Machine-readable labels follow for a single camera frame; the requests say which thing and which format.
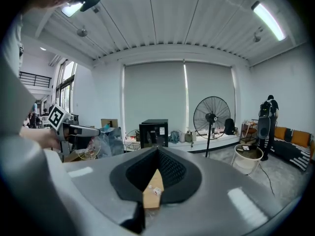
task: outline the cable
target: cable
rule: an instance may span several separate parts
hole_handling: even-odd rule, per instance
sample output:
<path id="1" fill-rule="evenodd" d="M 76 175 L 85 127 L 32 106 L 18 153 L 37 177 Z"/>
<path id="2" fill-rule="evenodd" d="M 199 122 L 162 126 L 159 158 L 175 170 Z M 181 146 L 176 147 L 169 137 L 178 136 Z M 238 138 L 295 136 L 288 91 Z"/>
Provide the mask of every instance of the cable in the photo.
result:
<path id="1" fill-rule="evenodd" d="M 261 167 L 262 171 L 263 171 L 263 172 L 266 174 L 266 176 L 268 177 L 268 179 L 269 179 L 269 183 L 270 183 L 270 188 L 271 188 L 271 191 L 272 191 L 272 194 L 274 194 L 274 190 L 272 189 L 272 186 L 271 186 L 271 180 L 270 180 L 270 178 L 269 178 L 268 174 L 264 171 L 264 169 L 262 168 L 261 164 L 259 164 L 259 166 Z"/>

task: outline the black box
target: black box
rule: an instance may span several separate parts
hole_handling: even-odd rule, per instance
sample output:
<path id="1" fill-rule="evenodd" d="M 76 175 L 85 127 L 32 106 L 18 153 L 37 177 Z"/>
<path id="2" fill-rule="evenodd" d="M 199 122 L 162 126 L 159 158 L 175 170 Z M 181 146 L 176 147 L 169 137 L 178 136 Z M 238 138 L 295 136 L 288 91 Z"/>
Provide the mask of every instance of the black box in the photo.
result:
<path id="1" fill-rule="evenodd" d="M 148 119 L 139 124 L 141 148 L 168 147 L 168 119 Z"/>

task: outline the corrugated metal ceiling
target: corrugated metal ceiling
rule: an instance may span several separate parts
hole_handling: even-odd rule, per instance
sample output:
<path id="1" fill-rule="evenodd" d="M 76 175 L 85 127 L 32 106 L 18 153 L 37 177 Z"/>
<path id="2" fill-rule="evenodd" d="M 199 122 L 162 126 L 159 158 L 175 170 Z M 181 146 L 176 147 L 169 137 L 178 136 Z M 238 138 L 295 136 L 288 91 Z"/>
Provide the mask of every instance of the corrugated metal ceiling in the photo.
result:
<path id="1" fill-rule="evenodd" d="M 286 31 L 287 38 L 279 42 L 251 10 L 256 1 L 102 0 L 97 13 L 89 9 L 67 18 L 57 9 L 44 30 L 92 59 L 139 46 L 187 44 L 219 49 L 255 63 L 306 41 L 298 18 L 285 2 L 259 0 Z M 26 20 L 37 26 L 38 15 L 31 12 Z M 76 34 L 82 27 L 89 32 L 87 37 Z M 263 28 L 258 33 L 261 40 L 254 43 L 259 27 Z"/>

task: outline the striped blanket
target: striped blanket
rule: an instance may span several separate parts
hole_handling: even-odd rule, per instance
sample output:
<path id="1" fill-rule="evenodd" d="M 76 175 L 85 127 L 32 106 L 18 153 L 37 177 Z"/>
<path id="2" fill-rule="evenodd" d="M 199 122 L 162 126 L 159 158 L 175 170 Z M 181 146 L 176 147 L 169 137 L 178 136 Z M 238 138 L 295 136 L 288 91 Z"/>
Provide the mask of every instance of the striped blanket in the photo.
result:
<path id="1" fill-rule="evenodd" d="M 267 147 L 269 138 L 265 139 L 265 147 Z M 282 157 L 284 160 L 291 162 L 295 166 L 306 170 L 309 162 L 311 151 L 308 147 L 302 147 L 296 144 L 288 143 L 284 140 L 275 138 L 271 152 Z"/>

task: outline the shoe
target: shoe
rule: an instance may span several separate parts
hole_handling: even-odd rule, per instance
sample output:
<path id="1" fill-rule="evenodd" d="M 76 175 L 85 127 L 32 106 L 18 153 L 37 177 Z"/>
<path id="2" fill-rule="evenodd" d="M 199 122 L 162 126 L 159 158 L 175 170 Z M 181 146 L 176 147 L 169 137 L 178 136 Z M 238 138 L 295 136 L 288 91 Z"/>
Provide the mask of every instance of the shoe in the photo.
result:
<path id="1" fill-rule="evenodd" d="M 268 160 L 268 156 L 263 156 L 262 158 L 261 158 L 261 161 L 263 162 L 263 161 L 267 161 Z"/>

